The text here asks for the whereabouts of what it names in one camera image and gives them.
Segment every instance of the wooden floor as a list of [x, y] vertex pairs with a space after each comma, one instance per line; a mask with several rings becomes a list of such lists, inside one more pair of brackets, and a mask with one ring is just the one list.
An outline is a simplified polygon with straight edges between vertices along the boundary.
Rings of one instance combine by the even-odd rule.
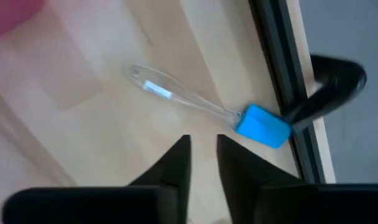
[[230, 110], [279, 113], [247, 0], [49, 0], [0, 38], [0, 206], [33, 186], [123, 186], [183, 134], [192, 140], [190, 223], [229, 223], [216, 135], [297, 175], [290, 146], [236, 135], [205, 112], [123, 76], [144, 63]]

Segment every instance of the clear plastic handle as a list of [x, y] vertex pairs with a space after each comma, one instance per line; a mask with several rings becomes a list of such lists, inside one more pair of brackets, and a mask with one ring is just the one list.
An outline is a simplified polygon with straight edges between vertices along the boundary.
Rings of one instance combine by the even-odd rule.
[[173, 77], [154, 68], [132, 64], [127, 68], [125, 75], [146, 91], [213, 113], [232, 127], [235, 127], [241, 118], [240, 112], [220, 108], [190, 91]]

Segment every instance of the pink object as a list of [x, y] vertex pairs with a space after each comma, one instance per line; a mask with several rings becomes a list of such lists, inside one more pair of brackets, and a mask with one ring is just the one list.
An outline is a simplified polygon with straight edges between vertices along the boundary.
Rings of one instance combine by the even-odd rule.
[[0, 0], [0, 35], [30, 19], [44, 0]]

